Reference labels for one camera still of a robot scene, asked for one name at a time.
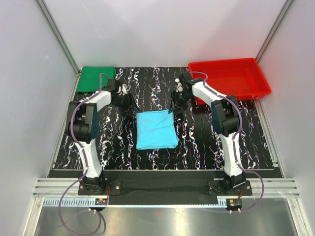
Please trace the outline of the light blue t shirt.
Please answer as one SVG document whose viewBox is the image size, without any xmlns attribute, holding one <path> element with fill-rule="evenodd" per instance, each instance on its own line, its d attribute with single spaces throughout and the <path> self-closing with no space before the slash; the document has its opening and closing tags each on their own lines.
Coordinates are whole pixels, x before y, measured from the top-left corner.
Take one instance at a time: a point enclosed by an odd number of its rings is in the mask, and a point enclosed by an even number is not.
<svg viewBox="0 0 315 236">
<path fill-rule="evenodd" d="M 179 143 L 174 115 L 168 110 L 138 113 L 136 128 L 137 150 L 176 148 Z"/>
</svg>

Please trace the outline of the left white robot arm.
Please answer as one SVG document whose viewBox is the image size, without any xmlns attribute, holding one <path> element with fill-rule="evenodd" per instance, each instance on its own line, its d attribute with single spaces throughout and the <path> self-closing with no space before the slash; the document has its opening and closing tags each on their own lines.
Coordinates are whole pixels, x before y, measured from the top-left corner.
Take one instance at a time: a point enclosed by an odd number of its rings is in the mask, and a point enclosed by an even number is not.
<svg viewBox="0 0 315 236">
<path fill-rule="evenodd" d="M 127 85 L 114 82 L 81 101 L 71 101 L 68 105 L 66 133 L 79 151 L 83 165 L 83 175 L 78 179 L 80 194 L 102 194 L 108 189 L 96 150 L 99 133 L 98 112 L 106 106 L 114 105 L 123 116 L 139 112 Z"/>
</svg>

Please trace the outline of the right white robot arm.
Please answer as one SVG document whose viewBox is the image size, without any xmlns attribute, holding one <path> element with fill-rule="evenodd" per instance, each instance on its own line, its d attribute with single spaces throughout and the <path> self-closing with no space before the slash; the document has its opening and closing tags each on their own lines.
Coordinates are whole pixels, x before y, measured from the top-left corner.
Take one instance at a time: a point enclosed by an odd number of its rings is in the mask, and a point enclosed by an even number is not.
<svg viewBox="0 0 315 236">
<path fill-rule="evenodd" d="M 236 194 L 246 182 L 239 148 L 242 117 L 236 97 L 224 95 L 201 80 L 180 82 L 176 79 L 175 85 L 169 113 L 176 115 L 185 111 L 188 102 L 195 97 L 211 106 L 212 127 L 222 144 L 225 177 L 210 188 L 216 193 Z"/>
</svg>

